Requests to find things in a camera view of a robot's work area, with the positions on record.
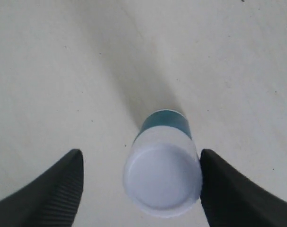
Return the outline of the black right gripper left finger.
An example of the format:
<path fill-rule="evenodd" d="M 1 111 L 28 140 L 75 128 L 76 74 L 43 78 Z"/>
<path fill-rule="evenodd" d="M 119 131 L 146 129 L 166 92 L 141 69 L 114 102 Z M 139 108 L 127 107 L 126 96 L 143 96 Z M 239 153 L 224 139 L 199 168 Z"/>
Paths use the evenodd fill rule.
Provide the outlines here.
<path fill-rule="evenodd" d="M 83 193 L 83 155 L 72 149 L 31 183 L 0 200 L 0 227 L 70 227 Z"/>

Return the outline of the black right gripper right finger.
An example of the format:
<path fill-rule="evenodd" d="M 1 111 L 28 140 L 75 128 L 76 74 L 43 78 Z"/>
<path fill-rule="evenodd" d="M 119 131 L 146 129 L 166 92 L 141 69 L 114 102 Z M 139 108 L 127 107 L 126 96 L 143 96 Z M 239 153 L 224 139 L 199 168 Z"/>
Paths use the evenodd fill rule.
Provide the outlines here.
<path fill-rule="evenodd" d="M 211 227 L 287 227 L 287 202 L 233 168 L 211 149 L 200 157 L 201 204 Z"/>

